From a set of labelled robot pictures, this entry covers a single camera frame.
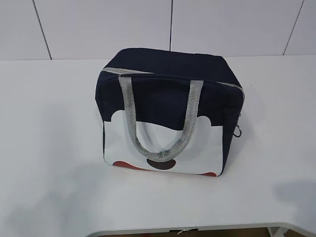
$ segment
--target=white table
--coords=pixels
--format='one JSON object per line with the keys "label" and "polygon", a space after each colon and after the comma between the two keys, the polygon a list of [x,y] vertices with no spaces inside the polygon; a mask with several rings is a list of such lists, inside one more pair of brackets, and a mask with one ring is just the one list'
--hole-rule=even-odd
{"label": "white table", "polygon": [[108,60],[0,62],[0,235],[285,227],[316,236],[316,56],[227,58],[246,101],[218,178],[104,164]]}

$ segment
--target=gray handle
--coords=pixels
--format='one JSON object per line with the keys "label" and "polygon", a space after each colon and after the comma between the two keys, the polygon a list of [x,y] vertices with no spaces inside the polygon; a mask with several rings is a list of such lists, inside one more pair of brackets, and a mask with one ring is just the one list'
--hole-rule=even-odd
{"label": "gray handle", "polygon": [[198,116],[198,103],[203,87],[203,81],[190,81],[190,92],[188,97],[186,117],[184,121],[183,131],[179,140],[176,141],[169,150],[165,150],[159,153],[153,153],[147,151],[139,142],[136,136],[136,111],[132,88],[132,78],[119,76],[118,80],[123,93],[128,133],[130,139],[132,140],[132,143],[134,144],[138,152],[147,159],[156,162],[169,161],[179,155],[188,145],[194,130],[194,126]]}

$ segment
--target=gray zipper trim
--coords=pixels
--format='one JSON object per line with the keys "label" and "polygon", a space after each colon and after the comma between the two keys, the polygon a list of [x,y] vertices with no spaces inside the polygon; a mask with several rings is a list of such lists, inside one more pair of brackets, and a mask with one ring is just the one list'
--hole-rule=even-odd
{"label": "gray zipper trim", "polygon": [[[110,67],[104,68],[102,71],[103,72],[108,72],[108,73],[113,73],[113,74],[118,74],[118,75],[124,75],[124,74],[153,74],[153,73],[142,72],[142,71],[131,70],[131,69],[110,68]],[[243,100],[245,100],[245,94],[243,92],[243,89],[240,86],[235,85],[235,84],[231,84],[231,83],[219,82],[219,81],[215,81],[215,82],[219,83],[219,84],[222,84],[222,85],[227,85],[227,86],[238,88],[239,90],[242,91]]]}

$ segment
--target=bag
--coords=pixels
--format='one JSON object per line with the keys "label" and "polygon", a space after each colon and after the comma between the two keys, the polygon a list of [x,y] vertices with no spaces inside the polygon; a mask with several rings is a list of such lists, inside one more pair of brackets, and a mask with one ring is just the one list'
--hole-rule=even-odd
{"label": "bag", "polygon": [[95,99],[106,163],[219,176],[244,94],[220,56],[128,48],[100,73]]}

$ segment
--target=white panel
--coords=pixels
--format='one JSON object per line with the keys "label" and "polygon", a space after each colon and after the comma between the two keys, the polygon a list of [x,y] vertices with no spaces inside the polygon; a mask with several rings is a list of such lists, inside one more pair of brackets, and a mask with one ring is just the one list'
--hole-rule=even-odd
{"label": "white panel", "polygon": [[31,0],[0,1],[0,60],[49,59]]}
{"label": "white panel", "polygon": [[[110,165],[123,162],[140,169],[179,172],[189,174],[206,174],[212,172],[220,175],[223,169],[223,127],[211,126],[206,116],[197,118],[194,132],[188,146],[174,158],[174,166],[165,170],[149,165],[128,134],[125,111],[116,111],[111,122],[104,122],[106,144],[104,161]],[[180,138],[183,131],[176,131],[149,122],[137,122],[137,137],[140,144],[150,152],[169,150]]]}
{"label": "white panel", "polygon": [[53,59],[112,58],[169,48],[170,0],[36,0]]}
{"label": "white panel", "polygon": [[285,54],[316,54],[316,0],[305,0]]}
{"label": "white panel", "polygon": [[174,0],[173,51],[283,54],[302,0]]}

